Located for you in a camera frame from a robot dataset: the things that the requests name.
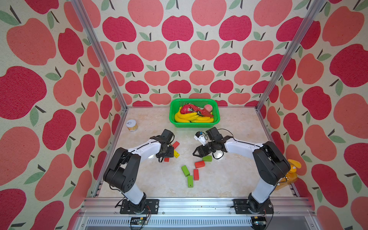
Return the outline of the yellow block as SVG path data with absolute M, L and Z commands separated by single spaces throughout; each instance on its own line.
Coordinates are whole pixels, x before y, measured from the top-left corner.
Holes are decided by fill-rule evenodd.
M 180 156 L 180 154 L 176 150 L 174 150 L 174 157 L 178 158 L 179 156 Z

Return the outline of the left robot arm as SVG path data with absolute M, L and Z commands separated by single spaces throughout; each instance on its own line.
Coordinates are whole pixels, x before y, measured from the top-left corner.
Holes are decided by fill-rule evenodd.
M 110 189 L 119 191 L 127 201 L 127 208 L 136 214 L 149 210 L 146 194 L 135 184 L 140 163 L 155 156 L 159 163 L 174 157 L 174 134 L 165 129 L 161 135 L 151 137 L 146 143 L 131 149 L 116 149 L 103 180 Z

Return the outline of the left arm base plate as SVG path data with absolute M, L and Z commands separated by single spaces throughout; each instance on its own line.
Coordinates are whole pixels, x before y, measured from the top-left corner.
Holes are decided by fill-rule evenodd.
M 133 214 L 158 214 L 159 199 L 146 199 L 144 198 L 139 204 L 135 205 L 132 202 L 124 199 L 120 205 L 120 214 L 133 215 Z

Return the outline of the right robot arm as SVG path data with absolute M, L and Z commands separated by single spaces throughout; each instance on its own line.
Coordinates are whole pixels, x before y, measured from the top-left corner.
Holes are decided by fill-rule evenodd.
M 201 143 L 193 156 L 206 157 L 217 151 L 234 153 L 255 161 L 260 179 L 257 186 L 248 196 L 244 205 L 252 214 L 258 214 L 271 206 L 270 195 L 274 192 L 282 179 L 287 178 L 291 170 L 290 163 L 283 156 L 275 143 L 268 141 L 264 144 L 249 143 L 235 139 L 233 136 L 222 136 L 216 127 L 205 133 L 198 131 L 194 139 Z

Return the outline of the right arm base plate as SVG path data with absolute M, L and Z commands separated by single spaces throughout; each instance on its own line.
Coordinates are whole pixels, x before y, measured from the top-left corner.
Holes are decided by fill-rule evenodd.
M 262 204 L 253 199 L 234 199 L 231 208 L 234 208 L 236 214 L 274 214 L 274 208 L 270 198 Z

